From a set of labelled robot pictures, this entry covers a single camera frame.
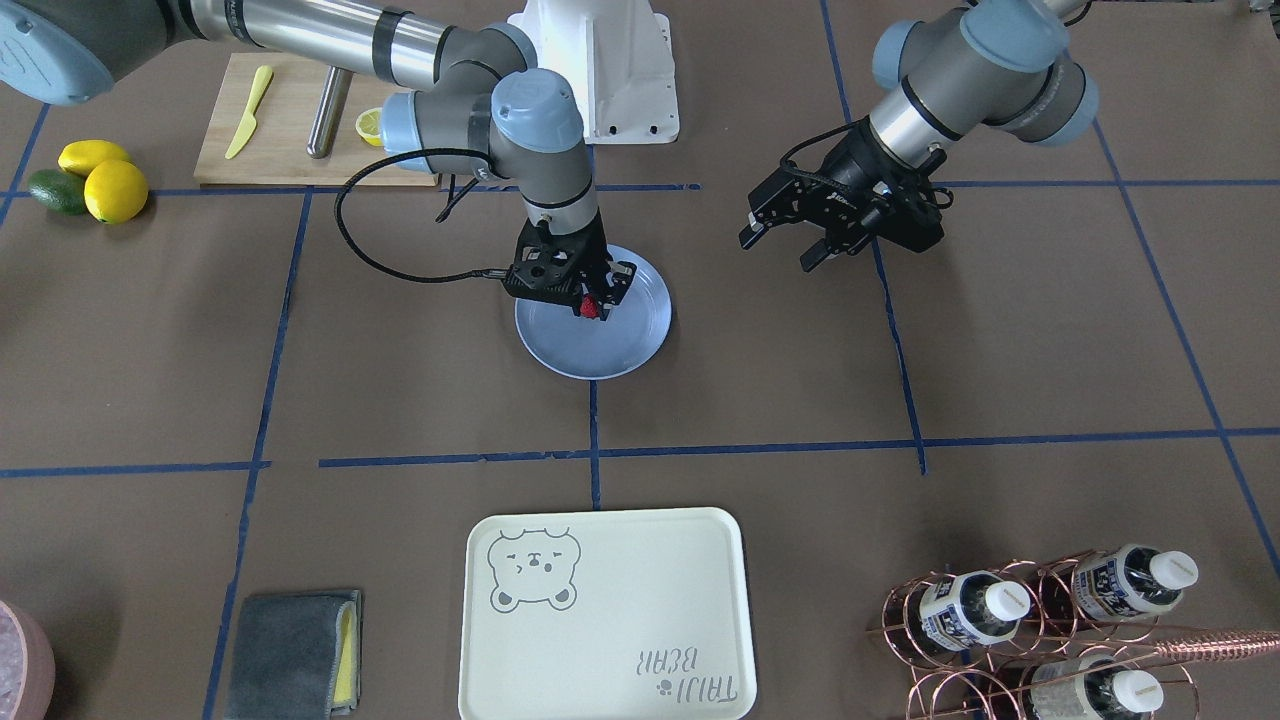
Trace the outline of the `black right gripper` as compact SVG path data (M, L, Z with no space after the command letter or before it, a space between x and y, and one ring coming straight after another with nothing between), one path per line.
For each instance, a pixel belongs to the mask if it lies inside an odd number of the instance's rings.
M515 260L502 284L513 299L559 306L577 306L575 316L607 322L634 282L637 265L618 261L605 242L603 219L594 217L582 229L554 234L549 222L525 222Z

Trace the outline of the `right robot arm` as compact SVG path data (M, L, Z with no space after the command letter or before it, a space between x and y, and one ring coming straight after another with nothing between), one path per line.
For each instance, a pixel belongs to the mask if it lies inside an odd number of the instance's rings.
M3 81L52 105L110 91L168 47L237 40L394 85L387 159L518 186L527 218L506 269L515 299L605 320L636 266L611 254L570 82L507 23L466 29L362 1L5 1Z

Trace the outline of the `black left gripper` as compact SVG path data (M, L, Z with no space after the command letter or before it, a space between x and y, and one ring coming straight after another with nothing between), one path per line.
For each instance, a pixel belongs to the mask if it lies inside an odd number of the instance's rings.
M946 158L945 150L932 149L923 167L906 167L879 145L868 119L809 138L749 193L740 247L751 249L777 225L809 223L824 234L801 254L805 273L827 259L855 255L876 238L924 252L945 236L941 213L948 208L948 190L934 186L931 173Z

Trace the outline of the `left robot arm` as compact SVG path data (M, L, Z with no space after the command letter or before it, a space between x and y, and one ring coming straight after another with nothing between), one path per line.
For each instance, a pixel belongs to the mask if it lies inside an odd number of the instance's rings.
M1068 15L1082 1L975 1L942 17L900 20L879 37L873 74L884 97L867 117L833 128L815 170L786 152L748 196L739 242L808 223L823 237L800 259L859 254L873 240L913 252L945 234L948 190L931 176L979 126L1042 147L1070 143L1093 123L1098 85L1068 55Z

